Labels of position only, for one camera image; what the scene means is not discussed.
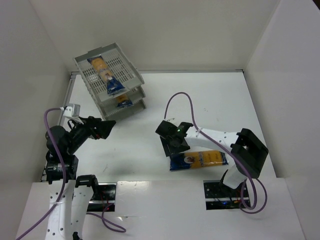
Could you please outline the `small spaghetti bag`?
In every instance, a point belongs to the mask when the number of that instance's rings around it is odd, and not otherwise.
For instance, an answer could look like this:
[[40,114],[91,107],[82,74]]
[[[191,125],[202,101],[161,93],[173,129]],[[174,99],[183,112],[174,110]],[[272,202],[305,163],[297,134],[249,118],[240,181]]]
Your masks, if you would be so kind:
[[125,87],[116,79],[101,55],[88,58],[87,61],[92,65],[94,70],[106,84],[108,95],[115,95],[125,90]]

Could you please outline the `long spaghetti bag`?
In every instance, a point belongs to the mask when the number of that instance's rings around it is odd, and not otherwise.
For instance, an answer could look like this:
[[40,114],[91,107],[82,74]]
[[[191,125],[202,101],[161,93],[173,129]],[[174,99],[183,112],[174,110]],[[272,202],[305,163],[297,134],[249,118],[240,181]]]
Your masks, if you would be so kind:
[[133,105],[127,94],[122,94],[116,97],[117,107],[126,108]]

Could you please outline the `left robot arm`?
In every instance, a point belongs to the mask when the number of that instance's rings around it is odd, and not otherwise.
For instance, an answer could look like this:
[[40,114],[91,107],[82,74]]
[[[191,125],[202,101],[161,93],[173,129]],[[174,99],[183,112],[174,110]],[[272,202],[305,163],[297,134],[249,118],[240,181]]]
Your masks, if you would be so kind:
[[60,125],[48,128],[46,137],[46,181],[49,189],[47,240],[80,240],[89,202],[99,192],[94,174],[77,175],[75,153],[87,139],[106,139],[114,120],[89,116],[72,120],[70,131]]

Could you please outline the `wide spaghetti bag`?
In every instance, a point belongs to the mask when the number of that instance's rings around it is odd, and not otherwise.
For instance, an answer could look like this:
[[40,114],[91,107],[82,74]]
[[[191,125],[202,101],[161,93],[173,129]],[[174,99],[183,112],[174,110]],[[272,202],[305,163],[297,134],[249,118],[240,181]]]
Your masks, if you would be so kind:
[[229,164],[226,154],[217,150],[183,152],[173,154],[169,158],[171,172]]

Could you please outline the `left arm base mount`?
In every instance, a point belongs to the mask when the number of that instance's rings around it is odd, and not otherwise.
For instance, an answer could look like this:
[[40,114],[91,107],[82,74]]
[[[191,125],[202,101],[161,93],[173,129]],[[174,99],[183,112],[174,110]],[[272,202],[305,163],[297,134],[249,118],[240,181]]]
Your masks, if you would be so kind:
[[99,183],[98,193],[94,193],[89,201],[87,211],[101,213],[105,208],[106,212],[115,211],[116,183]]

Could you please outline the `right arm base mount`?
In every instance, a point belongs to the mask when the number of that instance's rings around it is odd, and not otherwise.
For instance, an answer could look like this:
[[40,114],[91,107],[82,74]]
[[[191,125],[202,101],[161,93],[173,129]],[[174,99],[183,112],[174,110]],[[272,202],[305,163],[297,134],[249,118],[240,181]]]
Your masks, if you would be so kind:
[[203,188],[206,210],[240,208],[242,184],[232,189],[220,185],[219,181],[204,181]]

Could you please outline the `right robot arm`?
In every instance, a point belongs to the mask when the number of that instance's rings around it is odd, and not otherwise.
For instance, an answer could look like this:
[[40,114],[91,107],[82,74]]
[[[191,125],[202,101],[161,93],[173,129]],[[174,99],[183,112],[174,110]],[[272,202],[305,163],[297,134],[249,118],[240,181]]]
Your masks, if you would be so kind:
[[268,148],[247,128],[240,132],[223,132],[199,128],[189,122],[181,122],[176,126],[163,120],[155,133],[160,136],[167,156],[192,147],[228,154],[233,158],[234,165],[227,170],[221,182],[230,189],[236,189],[249,177],[258,179],[269,154]]

